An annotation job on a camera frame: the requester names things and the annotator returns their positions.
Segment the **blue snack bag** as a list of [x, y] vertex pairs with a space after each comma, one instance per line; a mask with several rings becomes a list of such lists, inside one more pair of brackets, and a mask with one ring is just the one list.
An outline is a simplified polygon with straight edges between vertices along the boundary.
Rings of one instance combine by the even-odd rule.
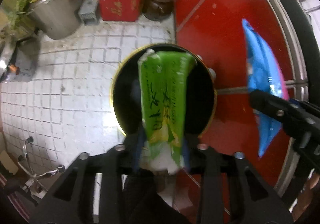
[[[268, 43], [253, 29], [246, 19], [242, 20], [247, 52], [247, 88], [258, 89], [276, 97], [289, 100], [285, 80], [276, 57]], [[256, 112], [259, 130], [258, 156], [261, 158], [281, 129], [281, 123]]]

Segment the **green snack wrapper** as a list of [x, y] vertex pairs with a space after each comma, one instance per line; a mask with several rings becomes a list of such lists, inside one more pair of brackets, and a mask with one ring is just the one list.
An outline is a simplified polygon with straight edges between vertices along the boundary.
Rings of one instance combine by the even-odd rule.
[[151, 48], [138, 60], [145, 155], [153, 171], [173, 175], [184, 166], [187, 78], [196, 64], [190, 53]]

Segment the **black round trash bin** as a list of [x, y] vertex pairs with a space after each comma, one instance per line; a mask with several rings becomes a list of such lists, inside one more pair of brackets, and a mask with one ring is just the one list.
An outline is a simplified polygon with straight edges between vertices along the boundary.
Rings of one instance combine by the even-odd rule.
[[135, 134], [142, 125], [141, 94], [138, 79], [138, 60], [148, 50], [189, 53], [196, 65], [187, 77], [186, 139], [200, 138], [213, 120], [217, 92], [209, 68], [191, 51], [172, 43], [155, 43], [134, 50], [119, 66], [111, 87], [111, 101], [118, 125], [124, 135]]

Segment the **chrome chair base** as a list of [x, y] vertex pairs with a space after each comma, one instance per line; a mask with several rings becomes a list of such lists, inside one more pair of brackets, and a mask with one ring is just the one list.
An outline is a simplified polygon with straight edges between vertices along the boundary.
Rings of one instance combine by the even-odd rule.
[[55, 169], [47, 171], [42, 174], [37, 174], [31, 167], [30, 158], [28, 154], [28, 146], [34, 142], [32, 136], [29, 136], [22, 147], [22, 154], [18, 156], [18, 166], [29, 176], [29, 180], [25, 182], [23, 190], [30, 191], [33, 197], [42, 199], [48, 189], [41, 183], [42, 180], [52, 178], [58, 174], [64, 173], [66, 168], [64, 165], [58, 165]]

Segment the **red cabinet door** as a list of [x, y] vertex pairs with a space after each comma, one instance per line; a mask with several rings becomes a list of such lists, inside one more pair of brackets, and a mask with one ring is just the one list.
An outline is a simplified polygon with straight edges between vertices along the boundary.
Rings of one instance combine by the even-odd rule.
[[262, 177], [290, 206], [304, 186], [298, 175], [293, 139], [283, 131], [262, 157], [255, 114], [246, 92], [246, 48], [243, 19], [270, 45], [292, 98], [306, 100], [308, 85], [299, 47], [285, 30], [287, 15], [271, 0], [176, 0], [176, 41], [199, 55], [216, 72], [215, 116], [201, 141], [224, 154], [242, 151]]

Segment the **brown clay pot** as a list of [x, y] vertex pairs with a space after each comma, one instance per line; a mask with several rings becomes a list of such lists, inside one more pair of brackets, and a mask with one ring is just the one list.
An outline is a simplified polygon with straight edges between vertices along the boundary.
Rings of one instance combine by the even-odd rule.
[[167, 19], [174, 9], [174, 0], [144, 0], [142, 13], [152, 21]]

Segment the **steel stock pot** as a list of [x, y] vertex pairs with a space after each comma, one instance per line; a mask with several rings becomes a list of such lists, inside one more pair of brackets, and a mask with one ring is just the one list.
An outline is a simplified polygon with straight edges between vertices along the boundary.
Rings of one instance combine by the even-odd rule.
[[29, 5], [27, 16], [53, 40], [63, 39], [81, 25], [82, 0], [39, 0]]

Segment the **grey plastic basket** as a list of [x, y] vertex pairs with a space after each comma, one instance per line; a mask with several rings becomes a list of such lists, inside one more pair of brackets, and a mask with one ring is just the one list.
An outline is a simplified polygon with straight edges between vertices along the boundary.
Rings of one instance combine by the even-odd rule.
[[98, 6], [98, 0], [83, 0], [78, 15], [85, 26], [97, 25], [99, 23]]

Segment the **red square box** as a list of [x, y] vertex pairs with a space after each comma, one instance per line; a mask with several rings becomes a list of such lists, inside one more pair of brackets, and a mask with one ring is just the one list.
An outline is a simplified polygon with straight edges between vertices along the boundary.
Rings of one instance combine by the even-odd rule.
[[144, 0], [99, 0], [103, 21], [135, 22], [141, 15]]

